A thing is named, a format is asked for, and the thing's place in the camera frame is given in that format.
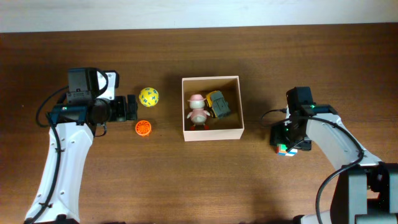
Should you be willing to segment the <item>yellow ball with blue letters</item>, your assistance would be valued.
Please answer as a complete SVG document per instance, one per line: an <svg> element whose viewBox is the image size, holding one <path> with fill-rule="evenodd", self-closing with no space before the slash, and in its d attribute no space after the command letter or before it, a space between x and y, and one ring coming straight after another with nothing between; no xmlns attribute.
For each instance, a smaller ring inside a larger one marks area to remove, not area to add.
<svg viewBox="0 0 398 224"><path fill-rule="evenodd" d="M159 92L152 87L145 87L139 93L139 101L145 107L153 107L159 102Z"/></svg>

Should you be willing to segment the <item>orange ribbed plastic toy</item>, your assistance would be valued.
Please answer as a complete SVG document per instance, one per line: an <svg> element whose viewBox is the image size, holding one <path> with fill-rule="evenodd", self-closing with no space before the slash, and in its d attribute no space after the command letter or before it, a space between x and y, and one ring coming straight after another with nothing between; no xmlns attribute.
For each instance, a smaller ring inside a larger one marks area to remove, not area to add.
<svg viewBox="0 0 398 224"><path fill-rule="evenodd" d="M147 120L140 120L136 123L134 130L141 137L146 137L152 132L152 125Z"/></svg>

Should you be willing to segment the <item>multicoloured puzzle cube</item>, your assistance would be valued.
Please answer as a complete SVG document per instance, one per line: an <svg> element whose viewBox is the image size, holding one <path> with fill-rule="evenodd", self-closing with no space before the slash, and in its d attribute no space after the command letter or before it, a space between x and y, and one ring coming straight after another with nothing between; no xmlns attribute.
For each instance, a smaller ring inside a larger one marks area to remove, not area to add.
<svg viewBox="0 0 398 224"><path fill-rule="evenodd" d="M277 145L277 154L280 156L294 156L298 153L297 149L291 149L290 151L287 151L287 146L285 144L278 144Z"/></svg>

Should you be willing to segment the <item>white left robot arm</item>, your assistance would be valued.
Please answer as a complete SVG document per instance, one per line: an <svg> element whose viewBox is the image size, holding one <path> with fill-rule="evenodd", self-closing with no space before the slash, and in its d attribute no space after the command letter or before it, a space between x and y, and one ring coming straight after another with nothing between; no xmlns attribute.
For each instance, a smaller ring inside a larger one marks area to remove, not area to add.
<svg viewBox="0 0 398 224"><path fill-rule="evenodd" d="M97 126L137 119L135 95L57 104L47 113L49 152L37 195L25 223L79 223L85 160Z"/></svg>

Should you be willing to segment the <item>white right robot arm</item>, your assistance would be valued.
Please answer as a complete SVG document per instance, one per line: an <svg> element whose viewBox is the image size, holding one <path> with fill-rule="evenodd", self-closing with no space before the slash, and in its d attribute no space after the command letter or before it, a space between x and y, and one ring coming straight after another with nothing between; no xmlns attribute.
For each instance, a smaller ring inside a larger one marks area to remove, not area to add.
<svg viewBox="0 0 398 224"><path fill-rule="evenodd" d="M288 151L305 141L318 145L335 171L321 184L315 214L293 223L397 223L397 164L366 150L330 105L289 105L271 124L271 139Z"/></svg>

